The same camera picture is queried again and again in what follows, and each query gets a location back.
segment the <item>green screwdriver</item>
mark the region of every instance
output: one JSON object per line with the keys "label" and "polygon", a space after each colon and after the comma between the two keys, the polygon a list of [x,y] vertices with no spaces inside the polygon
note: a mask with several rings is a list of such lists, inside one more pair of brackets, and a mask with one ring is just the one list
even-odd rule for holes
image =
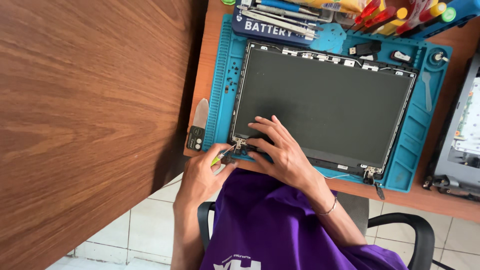
{"label": "green screwdriver", "polygon": [[219,160],[221,160],[221,159],[225,156],[225,154],[226,154],[227,152],[229,152],[230,150],[232,150],[235,146],[236,146],[236,145],[232,145],[232,147],[230,147],[230,149],[228,149],[227,151],[218,154],[218,156],[216,156],[216,157],[213,159],[212,165],[210,165],[210,167],[212,167],[213,165],[215,165],[215,163],[217,163]]}

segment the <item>wood grain surface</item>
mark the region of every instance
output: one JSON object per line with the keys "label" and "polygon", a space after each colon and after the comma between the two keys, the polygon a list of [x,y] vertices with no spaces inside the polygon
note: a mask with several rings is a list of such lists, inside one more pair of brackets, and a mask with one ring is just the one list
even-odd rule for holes
{"label": "wood grain surface", "polygon": [[[193,108],[196,107],[196,104],[202,98],[210,98],[222,16],[225,13],[232,13],[232,11],[233,7],[225,6],[219,1],[209,2],[200,61],[198,64],[199,69],[193,94]],[[480,222],[480,203],[443,195],[436,190],[427,191],[422,188],[427,163],[432,156],[440,129],[445,121],[453,97],[458,88],[463,85],[465,66],[468,59],[473,56],[479,38],[480,18],[476,18],[467,23],[463,28],[455,27],[429,39],[430,42],[453,47],[453,55],[450,59],[451,61],[411,190],[409,193],[402,193],[384,189],[385,202]],[[192,124],[193,114],[194,111],[192,110],[189,125]],[[184,148],[183,153],[191,157],[199,154],[199,152],[186,148]],[[256,172],[263,172],[254,162],[240,160],[239,167]],[[380,200],[375,188],[372,186],[339,179],[327,180],[327,183],[333,190]]]}
{"label": "wood grain surface", "polygon": [[0,269],[46,268],[183,168],[206,5],[0,1]]}

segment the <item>green bottle cap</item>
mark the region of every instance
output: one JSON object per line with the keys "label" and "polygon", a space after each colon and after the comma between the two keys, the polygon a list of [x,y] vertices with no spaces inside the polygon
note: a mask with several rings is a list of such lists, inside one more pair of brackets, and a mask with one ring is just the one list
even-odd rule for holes
{"label": "green bottle cap", "polygon": [[222,2],[226,5],[233,5],[235,4],[235,0],[222,0]]}
{"label": "green bottle cap", "polygon": [[447,8],[444,13],[442,13],[442,20],[446,23],[453,21],[456,17],[456,10],[454,8]]}

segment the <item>hand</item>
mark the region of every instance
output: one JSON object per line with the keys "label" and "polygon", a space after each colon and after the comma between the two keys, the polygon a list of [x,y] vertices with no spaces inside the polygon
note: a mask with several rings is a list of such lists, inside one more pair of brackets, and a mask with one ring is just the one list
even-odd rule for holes
{"label": "hand", "polygon": [[255,117],[255,120],[257,123],[249,123],[248,126],[267,134],[275,145],[264,139],[253,138],[248,139],[247,144],[261,148],[274,163],[270,163],[257,152],[249,152],[248,155],[257,161],[268,175],[303,193],[326,187],[324,177],[309,163],[298,143],[276,116],[272,116],[272,121],[260,116]]}
{"label": "hand", "polygon": [[220,168],[220,161],[211,167],[210,165],[220,151],[230,147],[229,144],[214,144],[205,154],[187,161],[174,208],[196,209],[222,187],[223,182],[237,167],[237,164],[227,165],[217,175],[214,172]]}

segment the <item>person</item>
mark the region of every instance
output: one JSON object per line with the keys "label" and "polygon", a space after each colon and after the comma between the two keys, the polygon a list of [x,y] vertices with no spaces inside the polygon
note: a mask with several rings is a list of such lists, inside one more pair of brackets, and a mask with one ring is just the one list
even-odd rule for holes
{"label": "person", "polygon": [[[228,144],[214,144],[186,163],[173,204],[172,270],[407,269],[395,252],[367,244],[336,192],[275,116],[255,120],[249,127],[274,144],[257,138],[247,144],[264,150],[273,163],[256,152],[248,155],[268,175],[236,164],[215,175],[220,164],[211,162]],[[204,252],[197,208],[220,188]]]}

